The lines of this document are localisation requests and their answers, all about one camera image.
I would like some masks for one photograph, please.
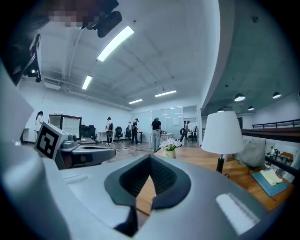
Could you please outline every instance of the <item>black lamp base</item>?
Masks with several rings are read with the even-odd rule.
[[[224,158],[218,158],[217,160],[217,171],[222,173],[223,170],[223,164],[224,164]]]

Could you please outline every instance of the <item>table lamp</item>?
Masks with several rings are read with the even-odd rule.
[[[238,118],[234,111],[217,112],[208,115],[202,149],[218,153],[217,171],[222,173],[223,154],[238,153],[244,150],[244,142]]]

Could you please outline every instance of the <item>white shirt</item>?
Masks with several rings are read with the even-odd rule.
[[[42,116],[38,115],[37,119],[36,119],[36,131],[39,131],[41,126],[42,126]]]
[[[107,124],[106,124],[106,131],[108,131],[109,129],[109,126],[111,125],[112,121],[111,120],[108,120],[107,121]]]

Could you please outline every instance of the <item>flower pot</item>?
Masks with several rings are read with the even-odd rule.
[[[173,150],[173,151],[164,150],[164,157],[176,158],[175,150]]]

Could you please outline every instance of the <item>concrete ceiling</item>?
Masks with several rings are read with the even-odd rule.
[[[258,22],[252,16],[258,16]],[[235,1],[232,45],[218,86],[202,111],[215,113],[218,108],[247,113],[271,104],[273,93],[282,97],[300,90],[300,72],[291,45],[276,21],[254,1]],[[246,99],[234,102],[242,93]]]
[[[201,53],[195,43],[211,42],[211,35],[202,33],[211,31],[214,21],[198,22],[191,16],[193,2],[197,1],[119,1],[116,10],[123,20],[105,38],[98,38],[93,30],[66,29],[51,22],[42,30],[42,77],[46,81],[60,80],[69,91],[131,108],[199,95],[198,81],[205,79],[200,75],[207,74],[199,73],[197,62],[200,55],[201,62],[205,62],[201,68],[207,69],[211,53]],[[204,8],[193,14],[213,16]],[[104,62],[96,61],[104,47],[126,26],[134,34]],[[87,75],[93,76],[93,80],[87,90],[82,90]],[[177,93],[154,97],[170,90]],[[140,98],[143,102],[128,105]]]

